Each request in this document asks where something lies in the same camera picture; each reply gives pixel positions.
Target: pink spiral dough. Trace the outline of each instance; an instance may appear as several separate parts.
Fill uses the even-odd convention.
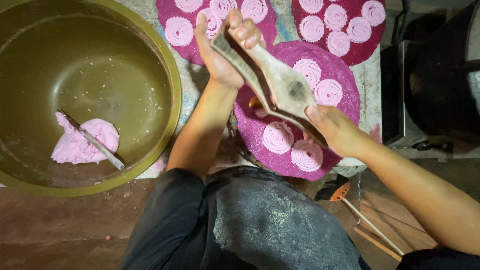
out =
[[[340,31],[347,24],[347,12],[337,4],[331,4],[325,10],[325,25],[332,31]]]
[[[265,0],[243,0],[240,11],[244,20],[250,18],[257,24],[267,16],[268,6]]]
[[[231,9],[237,9],[235,0],[210,0],[210,8],[217,13],[220,19],[224,20]]]
[[[293,70],[302,74],[307,83],[310,86],[310,89],[315,89],[317,84],[320,82],[320,76],[322,75],[322,70],[318,66],[317,62],[312,59],[301,59],[293,65]]]
[[[302,59],[315,61],[322,70],[321,78],[332,79],[342,85],[343,97],[337,108],[344,112],[355,124],[360,118],[360,97],[355,85],[355,77],[348,66],[332,53],[318,48],[316,45],[303,41],[281,42],[272,47],[267,47],[275,58],[293,67]],[[237,118],[237,128],[242,142],[245,144],[251,156],[266,168],[269,168],[280,175],[299,177],[315,181],[328,173],[337,163],[342,160],[329,149],[322,148],[323,164],[320,169],[313,172],[306,172],[292,163],[290,151],[284,154],[276,154],[269,151],[263,145],[263,132],[271,122],[284,122],[273,115],[265,118],[258,118],[256,111],[249,107],[250,99],[255,93],[248,85],[243,86],[235,100],[234,113]],[[303,132],[293,124],[285,123],[291,130],[294,142],[303,139]]]
[[[304,11],[310,14],[315,14],[319,12],[324,6],[323,0],[299,0],[300,6]]]
[[[292,163],[305,172],[318,170],[324,161],[322,148],[307,140],[298,140],[293,145],[291,157]]]
[[[385,8],[379,1],[366,1],[361,8],[361,16],[371,26],[377,26],[385,20]]]
[[[276,154],[290,150],[293,144],[292,130],[283,122],[271,122],[264,130],[263,144]]]
[[[324,35],[324,24],[318,16],[309,15],[300,23],[300,34],[308,42],[320,40]]]
[[[182,17],[172,17],[165,23],[165,38],[172,46],[187,46],[193,39],[193,26]]]
[[[61,112],[55,116],[65,133],[58,141],[52,153],[52,159],[58,163],[71,162],[88,163],[106,160],[104,154],[90,144],[65,118]],[[117,129],[109,122],[102,119],[88,120],[81,125],[94,138],[99,140],[110,152],[115,153],[119,148],[119,134]]]
[[[343,32],[332,32],[327,38],[327,48],[338,57],[344,56],[350,50],[350,38]]]
[[[362,17],[355,17],[348,23],[347,34],[351,41],[363,43],[372,35],[372,27],[370,23]]]
[[[204,0],[175,0],[175,5],[183,12],[192,13],[197,10]]]
[[[208,39],[213,39],[215,34],[220,29],[220,26],[222,25],[222,20],[220,20],[220,17],[215,12],[213,12],[209,8],[206,8],[206,9],[202,9],[198,12],[198,14],[197,14],[197,24],[198,24],[198,20],[199,20],[199,17],[200,17],[200,13],[205,14],[205,16],[207,17],[207,32],[206,32],[206,34],[208,36]]]
[[[343,97],[342,86],[332,79],[321,81],[313,93],[317,103],[324,106],[337,106]]]
[[[267,111],[265,111],[265,109],[257,109],[257,110],[255,110],[255,115],[258,118],[262,119],[262,118],[267,117],[268,113],[267,113]]]
[[[261,0],[262,2],[265,2],[267,5],[267,14],[265,18],[257,24],[257,27],[260,29],[262,32],[266,45],[267,47],[272,46],[273,42],[275,40],[275,37],[277,35],[277,30],[276,30],[276,14],[275,11],[273,10],[270,0]],[[163,30],[166,30],[166,22],[168,19],[172,17],[182,17],[187,19],[191,24],[192,27],[195,28],[197,25],[197,17],[198,13],[200,12],[205,12],[205,10],[210,10],[209,12],[205,12],[207,16],[207,36],[208,38],[212,38],[215,33],[217,33],[217,29],[219,27],[215,27],[215,21],[216,18],[213,14],[215,14],[218,18],[218,25],[221,25],[222,21],[222,16],[217,12],[218,10],[222,10],[220,7],[224,7],[224,16],[227,15],[230,9],[228,9],[228,6],[235,7],[237,6],[240,8],[240,6],[243,3],[243,0],[231,0],[231,1],[226,1],[227,5],[219,3],[222,2],[224,3],[225,1],[220,1],[220,0],[203,0],[203,4],[194,12],[192,13],[185,13],[181,9],[179,9],[175,5],[175,0],[156,0],[156,7],[158,9],[158,20],[160,24],[163,26]],[[217,5],[217,11],[215,9],[210,8],[210,4],[213,4],[213,6]],[[198,50],[198,45],[195,42],[195,39],[192,38],[191,42],[186,45],[186,46],[177,46],[172,44],[173,49],[176,50],[181,57],[184,59],[190,61],[193,64],[197,65],[202,65],[205,66],[205,63],[200,56],[200,51]]]

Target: pink rosette cookie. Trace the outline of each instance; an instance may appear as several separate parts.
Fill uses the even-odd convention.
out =
[[[293,65],[293,69],[307,79],[310,89],[315,89],[317,84],[320,82],[322,70],[318,66],[317,62],[313,61],[312,59],[304,58],[299,60]]]
[[[220,19],[224,20],[231,9],[237,9],[235,0],[210,0],[210,8],[217,13]]]
[[[243,19],[250,18],[257,24],[267,16],[268,6],[265,0],[243,0],[240,12]]]
[[[350,50],[350,38],[343,32],[332,32],[327,38],[327,48],[338,57],[344,56]]]
[[[292,130],[282,122],[271,122],[264,130],[264,146],[271,152],[283,154],[293,144]]]
[[[372,27],[370,23],[362,17],[355,17],[348,23],[347,34],[351,41],[363,43],[372,35]]]
[[[325,10],[325,25],[332,31],[340,31],[347,24],[347,12],[337,4],[331,4]]]
[[[263,118],[267,117],[268,113],[267,113],[267,111],[265,111],[265,109],[256,109],[255,110],[255,115],[258,118],[263,119]]]
[[[192,13],[204,3],[204,0],[175,0],[177,8],[183,12]]]
[[[165,38],[172,46],[187,46],[193,39],[193,26],[182,17],[172,17],[165,23]]]
[[[361,16],[371,26],[377,26],[385,20],[385,8],[379,1],[366,1],[361,8]]]
[[[198,12],[198,14],[197,14],[197,24],[198,24],[198,19],[199,19],[200,13],[205,14],[205,16],[207,17],[207,32],[206,32],[206,34],[208,36],[208,39],[212,39],[215,36],[215,34],[218,32],[218,30],[220,29],[220,26],[222,25],[222,20],[220,20],[220,17],[215,12],[213,12],[209,8],[206,8],[206,9],[202,9]]]
[[[319,12],[324,6],[323,0],[299,0],[303,10],[310,14]]]
[[[324,36],[324,24],[318,16],[307,16],[300,23],[300,34],[308,42],[316,42]]]
[[[292,147],[291,156],[292,163],[305,172],[318,170],[324,161],[322,148],[307,140],[298,140]]]
[[[332,79],[321,81],[313,93],[317,103],[324,106],[337,106],[342,100],[342,86]]]

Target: magenta cloth mat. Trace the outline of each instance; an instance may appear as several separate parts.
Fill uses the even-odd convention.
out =
[[[383,7],[385,7],[385,0],[378,0]],[[300,22],[309,15],[314,15],[318,16],[324,23],[325,25],[325,20],[324,20],[324,14],[325,10],[332,4],[336,4],[341,6],[346,12],[347,12],[347,23],[341,28],[341,32],[346,33],[347,32],[347,26],[348,23],[352,18],[355,17],[362,17],[361,10],[363,4],[367,2],[367,0],[338,0],[338,1],[330,1],[330,0],[323,0],[323,6],[322,9],[320,9],[319,12],[315,14],[310,14],[304,11],[304,9],[301,7],[299,0],[293,0],[292,1],[292,14],[293,14],[293,19],[295,22],[295,26],[297,28],[297,32],[302,38],[303,41],[306,41],[302,35],[300,34],[299,30],[299,25]],[[349,66],[359,64],[367,59],[370,58],[370,56],[373,54],[375,49],[377,49],[378,44],[380,43],[380,40],[382,39],[382,35],[385,32],[386,28],[386,22],[383,21],[383,23],[377,25],[377,26],[372,26],[372,35],[370,36],[370,39],[363,42],[363,43],[355,43],[355,42],[350,42],[350,49],[348,53],[344,56],[341,57],[343,61]],[[328,35],[332,32],[329,28],[326,26],[324,27],[324,34],[322,38],[316,42],[313,42],[311,44],[315,44],[318,47],[328,50],[327,48],[327,38]]]
[[[267,50],[290,67],[303,58],[316,61],[322,69],[321,80],[334,79],[342,85],[343,97],[337,105],[337,108],[358,125],[360,118],[360,96],[352,71],[340,58],[313,44],[302,41],[282,42],[267,48]],[[292,163],[291,149],[284,154],[275,154],[267,150],[262,143],[265,127],[271,122],[285,121],[271,115],[263,119],[256,117],[255,112],[248,106],[253,96],[255,96],[255,94],[251,88],[247,85],[243,86],[235,100],[234,113],[238,120],[238,130],[242,141],[253,156],[264,166],[281,175],[315,181],[322,178],[342,160],[340,156],[331,150],[323,148],[324,161],[320,169],[313,172],[305,172]],[[299,128],[288,122],[286,122],[286,124],[292,130],[294,143],[303,139],[303,133]]]
[[[270,0],[264,0],[268,7],[268,12],[265,18],[257,23],[258,28],[262,32],[263,38],[267,43],[267,47],[272,46],[275,37],[276,37],[276,14],[273,10],[272,6],[270,5]],[[238,10],[241,9],[242,0],[236,0]],[[156,0],[156,7],[158,9],[158,20],[163,26],[165,30],[166,22],[168,19],[172,17],[182,17],[187,19],[191,24],[193,29],[195,29],[197,25],[197,14],[199,11],[206,9],[210,6],[210,0],[203,0],[202,5],[195,11],[191,13],[186,13],[179,9],[176,4],[175,0]],[[193,37],[192,41],[186,46],[173,46],[172,47],[180,54],[181,57],[185,58],[186,60],[197,64],[205,66],[202,58],[200,57],[200,52],[198,50],[197,43],[195,42],[195,37]]]

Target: olive green bowl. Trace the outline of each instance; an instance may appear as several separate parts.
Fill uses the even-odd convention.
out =
[[[1,0],[0,25],[0,183],[82,196],[155,162],[177,126],[181,85],[152,26],[113,0]],[[125,169],[53,161],[64,132],[57,108],[114,124]]]

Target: glittery pink fabric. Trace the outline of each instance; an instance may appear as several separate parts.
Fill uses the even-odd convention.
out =
[[[305,41],[316,42],[324,36],[324,24],[318,16],[306,16],[300,22],[299,31]]]
[[[315,61],[322,70],[321,80],[333,79],[342,85],[343,97],[337,105],[355,124],[358,124],[360,117],[360,98],[355,85],[355,78],[348,66],[337,56],[328,51],[322,50],[315,45],[302,42],[282,42],[267,49],[277,59],[293,67],[301,59]],[[302,171],[292,163],[291,150],[284,154],[275,154],[267,150],[263,145],[263,132],[271,122],[285,122],[284,120],[268,115],[259,119],[255,111],[250,109],[248,104],[255,96],[249,86],[245,85],[239,91],[234,105],[235,116],[238,120],[240,136],[248,150],[264,166],[276,171],[278,174],[300,177],[315,181],[328,173],[342,158],[328,149],[322,149],[323,164],[320,169],[313,172]],[[302,131],[292,125],[285,123],[292,130],[294,141],[302,140]]]
[[[268,151],[283,154],[292,147],[292,130],[283,122],[271,122],[264,129],[263,143]]]
[[[336,80],[323,80],[313,91],[313,96],[320,105],[336,107],[343,97],[342,85]]]
[[[347,34],[351,41],[363,43],[370,39],[372,27],[362,17],[355,17],[348,22]]]
[[[322,148],[317,144],[310,144],[307,140],[298,140],[292,147],[292,163],[304,172],[318,170],[323,161]]]
[[[192,0],[185,0],[185,2],[188,3],[191,3],[191,1]],[[267,43],[267,47],[269,47],[272,46],[276,37],[276,14],[272,6],[270,5],[270,0],[263,1],[265,1],[265,4],[268,7],[268,11],[265,18],[260,23],[258,23],[257,26],[263,34],[264,40]],[[185,13],[177,7],[177,5],[175,4],[175,0],[156,0],[156,7],[158,9],[158,20],[162,24],[164,30],[166,21],[171,17],[186,18],[192,24],[193,29],[195,29],[197,25],[197,15],[199,11],[212,7],[219,19],[223,20],[227,16],[230,7],[236,6],[237,8],[240,8],[241,4],[242,0],[203,0],[202,5],[194,12]],[[195,42],[195,38],[192,38],[191,42],[186,46],[177,46],[174,44],[171,45],[180,54],[181,57],[194,64],[204,65],[204,61],[200,57],[197,43]]]
[[[385,20],[385,8],[379,1],[366,1],[361,8],[361,16],[367,20],[371,26],[377,26]]]
[[[313,14],[315,16],[318,16],[325,24],[324,35],[321,39],[313,42],[313,44],[324,50],[328,50],[327,39],[330,36],[330,33],[333,32],[333,30],[329,28],[327,24],[327,19],[325,18],[325,11],[331,5],[339,5],[347,12],[347,23],[340,29],[341,32],[346,33],[349,20],[355,17],[362,17],[362,7],[365,2],[367,2],[367,0],[340,0],[335,2],[324,0],[321,10]],[[383,7],[385,6],[385,0],[378,0],[378,2],[381,3]],[[302,36],[300,32],[300,24],[306,16],[310,16],[312,14],[302,8],[300,0],[292,0],[292,15],[300,38],[302,38],[302,40],[304,41],[308,41]],[[380,43],[382,35],[385,31],[385,27],[386,22],[384,20],[379,25],[372,27],[372,34],[366,42],[351,42],[349,51],[345,55],[341,56],[342,60],[345,61],[347,65],[351,66],[369,59],[375,49],[377,49],[377,46]]]

